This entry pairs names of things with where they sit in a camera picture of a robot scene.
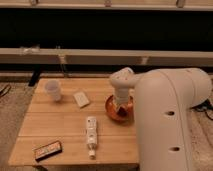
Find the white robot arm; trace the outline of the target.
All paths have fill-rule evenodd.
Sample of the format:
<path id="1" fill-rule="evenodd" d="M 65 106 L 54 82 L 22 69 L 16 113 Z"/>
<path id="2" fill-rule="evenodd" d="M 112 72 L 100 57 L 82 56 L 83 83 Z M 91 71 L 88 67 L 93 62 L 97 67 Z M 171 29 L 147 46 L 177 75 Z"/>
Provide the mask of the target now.
<path id="1" fill-rule="evenodd" d="M 126 67 L 113 73 L 110 83 L 119 105 L 134 91 L 140 171 L 195 171 L 187 111 L 209 98 L 210 76 L 199 68 L 136 74 Z"/>

